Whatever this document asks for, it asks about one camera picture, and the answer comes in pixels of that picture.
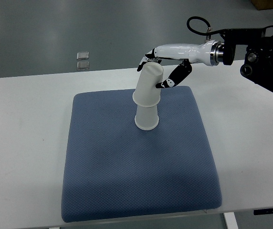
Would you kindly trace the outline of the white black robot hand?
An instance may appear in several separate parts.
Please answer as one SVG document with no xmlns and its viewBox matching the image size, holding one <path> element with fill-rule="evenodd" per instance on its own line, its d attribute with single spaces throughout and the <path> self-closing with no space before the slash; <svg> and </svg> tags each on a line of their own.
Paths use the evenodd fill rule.
<svg viewBox="0 0 273 229">
<path fill-rule="evenodd" d="M 137 71 L 141 71 L 148 62 L 161 63 L 162 60 L 182 61 L 173 72 L 156 88 L 171 88 L 180 84 L 192 72 L 193 63 L 203 63 L 206 66 L 217 66 L 223 62 L 224 44 L 210 40 L 204 44 L 165 44 L 160 45 L 144 55 Z"/>
</svg>

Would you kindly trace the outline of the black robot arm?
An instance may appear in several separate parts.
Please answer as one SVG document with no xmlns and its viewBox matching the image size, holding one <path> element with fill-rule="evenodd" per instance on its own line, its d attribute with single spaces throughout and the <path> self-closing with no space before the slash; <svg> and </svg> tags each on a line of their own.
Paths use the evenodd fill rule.
<svg viewBox="0 0 273 229">
<path fill-rule="evenodd" d="M 237 45 L 246 46 L 240 74 L 273 93 L 273 25 L 255 29 L 224 29 L 222 62 L 231 65 Z"/>
</svg>

